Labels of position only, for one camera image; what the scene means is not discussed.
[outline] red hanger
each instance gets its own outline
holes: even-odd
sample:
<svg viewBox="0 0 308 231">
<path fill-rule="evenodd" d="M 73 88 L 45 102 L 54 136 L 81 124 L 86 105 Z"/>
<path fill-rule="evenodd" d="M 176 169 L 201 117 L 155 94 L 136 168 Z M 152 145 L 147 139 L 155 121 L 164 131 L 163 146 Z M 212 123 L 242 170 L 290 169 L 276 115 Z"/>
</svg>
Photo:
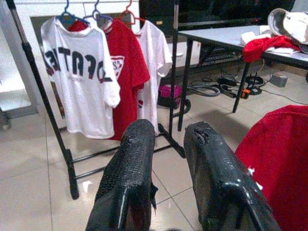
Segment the red hanger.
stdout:
<svg viewBox="0 0 308 231">
<path fill-rule="evenodd" d="M 129 5 L 128 5 L 128 6 L 126 7 L 126 9 L 120 14 L 120 16 L 118 17 L 118 19 L 123 20 L 124 14 L 125 14 L 125 13 L 130 13 L 130 14 L 133 16 L 134 21 L 133 21 L 132 23 L 126 23 L 126 25 L 133 25 L 133 24 L 135 24 L 135 23 L 136 23 L 136 19 L 137 19 L 137 20 L 140 20 L 141 22 L 145 22 L 145 19 L 135 17 L 135 15 L 133 14 L 133 12 L 130 11 L 130 10 L 128 9 L 128 8 L 131 6 L 132 2 L 133 2 L 133 1 L 130 0 Z"/>
</svg>

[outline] white t-shirt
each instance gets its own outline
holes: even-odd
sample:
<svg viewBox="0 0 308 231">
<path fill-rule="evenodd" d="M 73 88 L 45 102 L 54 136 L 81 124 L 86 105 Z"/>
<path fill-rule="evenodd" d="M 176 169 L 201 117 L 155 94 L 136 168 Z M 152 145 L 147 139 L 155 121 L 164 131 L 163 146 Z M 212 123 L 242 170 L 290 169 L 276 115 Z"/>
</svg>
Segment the white t-shirt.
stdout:
<svg viewBox="0 0 308 231">
<path fill-rule="evenodd" d="M 120 102 L 106 36 L 91 25 L 67 31 L 53 17 L 41 27 L 44 59 L 65 111 L 67 130 L 88 138 L 113 137 L 112 108 Z"/>
<path fill-rule="evenodd" d="M 161 77 L 165 77 L 172 66 L 172 58 L 164 33 L 154 24 L 145 21 L 136 34 L 147 64 L 150 80 L 138 94 L 138 119 L 148 119 L 154 126 L 156 134 L 158 88 Z"/>
</svg>

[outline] table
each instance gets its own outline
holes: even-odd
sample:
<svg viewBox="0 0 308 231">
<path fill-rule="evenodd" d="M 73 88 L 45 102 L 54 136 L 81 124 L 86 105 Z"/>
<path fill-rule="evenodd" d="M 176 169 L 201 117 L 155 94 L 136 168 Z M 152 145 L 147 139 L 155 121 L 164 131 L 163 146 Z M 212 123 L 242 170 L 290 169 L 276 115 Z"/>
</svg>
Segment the table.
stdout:
<svg viewBox="0 0 308 231">
<path fill-rule="evenodd" d="M 178 131 L 181 131 L 183 123 L 184 101 L 186 99 L 186 92 L 187 92 L 187 82 L 188 82 L 190 61 L 192 55 L 192 46 L 193 46 L 192 42 L 193 41 L 206 42 L 212 46 L 223 47 L 232 51 L 242 52 L 244 46 L 240 44 L 241 35 L 245 32 L 250 32 L 250 31 L 254 32 L 255 35 L 260 34 L 259 26 L 237 26 L 237 27 L 224 27 L 224 28 L 213 28 L 213 29 L 186 30 L 178 32 L 179 35 L 187 38 L 187 54 L 186 54 L 185 68 L 184 68 L 184 79 L 183 79 Z M 266 58 L 267 60 L 308 70 L 308 55 L 301 52 L 296 54 L 278 54 L 266 51 L 262 54 L 262 58 Z M 232 111 L 233 113 L 236 112 L 242 94 L 242 90 L 244 87 L 244 83 L 246 80 L 246 76 L 249 70 L 249 66 L 250 63 L 245 64 L 243 77 L 233 106 L 233 111 Z"/>
</svg>

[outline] magenta bag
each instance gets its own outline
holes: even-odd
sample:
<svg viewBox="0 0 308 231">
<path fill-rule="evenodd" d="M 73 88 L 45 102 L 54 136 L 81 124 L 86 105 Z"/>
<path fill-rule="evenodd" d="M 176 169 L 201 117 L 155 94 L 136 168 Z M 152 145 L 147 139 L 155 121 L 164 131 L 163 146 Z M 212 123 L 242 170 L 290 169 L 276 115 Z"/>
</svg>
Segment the magenta bag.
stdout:
<svg viewBox="0 0 308 231">
<path fill-rule="evenodd" d="M 174 105 L 174 109 L 177 109 L 181 104 L 181 94 L 182 88 L 179 85 L 174 86 L 174 101 L 172 104 Z M 171 85 L 161 85 L 158 89 L 158 105 L 164 107 L 170 107 L 170 95 L 171 95 Z"/>
</svg>

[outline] red t-shirt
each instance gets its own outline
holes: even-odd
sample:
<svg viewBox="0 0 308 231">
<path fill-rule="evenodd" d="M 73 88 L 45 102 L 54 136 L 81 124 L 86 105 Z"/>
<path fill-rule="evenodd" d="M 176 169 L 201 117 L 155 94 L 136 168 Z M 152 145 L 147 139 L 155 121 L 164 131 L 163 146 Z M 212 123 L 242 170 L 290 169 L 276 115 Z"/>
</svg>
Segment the red t-shirt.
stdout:
<svg viewBox="0 0 308 231">
<path fill-rule="evenodd" d="M 137 119 L 138 90 L 150 79 L 150 74 L 140 44 L 131 29 L 115 19 L 106 36 L 115 76 L 121 88 L 120 104 L 113 109 L 115 135 L 111 138 L 119 141 L 128 125 Z"/>
</svg>

